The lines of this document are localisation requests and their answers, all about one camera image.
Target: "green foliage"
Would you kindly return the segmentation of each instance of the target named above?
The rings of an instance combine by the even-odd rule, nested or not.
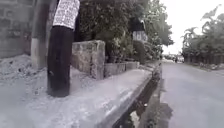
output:
[[[156,58],[162,53],[161,45],[171,45],[171,26],[166,23],[165,6],[159,0],[141,0],[138,2],[81,2],[80,32],[84,40],[100,39],[106,42],[109,56],[125,60],[134,54],[130,18],[145,23],[148,54]]]
[[[203,16],[207,21],[202,26],[202,35],[193,31],[185,34],[184,42],[188,45],[184,45],[183,55],[208,57],[224,54],[224,13],[214,18],[219,6]]]

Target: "tree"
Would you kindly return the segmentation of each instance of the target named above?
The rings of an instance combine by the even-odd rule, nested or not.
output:
[[[32,65],[38,69],[46,63],[46,27],[51,0],[37,0],[34,12],[31,59]]]
[[[184,42],[188,43],[183,48],[185,56],[203,58],[203,62],[210,64],[215,63],[215,56],[224,54],[224,14],[215,17],[219,6],[205,13],[202,17],[203,20],[207,20],[202,26],[202,35],[185,34]]]
[[[79,5],[79,0],[60,0],[57,6],[47,58],[47,92],[51,96],[65,97],[69,95],[73,30]]]
[[[183,46],[186,47],[189,45],[190,43],[190,40],[192,40],[196,34],[194,32],[194,30],[196,29],[197,27],[192,27],[192,28],[188,28],[184,31],[185,35],[182,36],[184,38],[183,40]]]

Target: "road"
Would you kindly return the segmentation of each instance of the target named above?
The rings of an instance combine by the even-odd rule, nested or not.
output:
[[[169,128],[224,128],[224,76],[185,64],[163,63],[161,102]]]

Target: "painted pole base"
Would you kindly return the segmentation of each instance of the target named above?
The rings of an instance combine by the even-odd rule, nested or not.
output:
[[[48,49],[48,90],[54,97],[65,97],[70,90],[70,62],[73,30],[64,26],[53,26]]]
[[[46,66],[46,45],[37,38],[32,38],[31,42],[31,60],[32,66],[42,69]]]

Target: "overcast sky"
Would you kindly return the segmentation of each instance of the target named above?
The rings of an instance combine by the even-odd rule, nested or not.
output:
[[[168,23],[172,25],[172,39],[175,44],[164,47],[164,53],[176,54],[182,49],[184,30],[190,27],[200,27],[205,21],[200,21],[202,16],[214,9],[218,4],[222,6],[217,14],[224,13],[224,0],[161,0],[167,7]]]

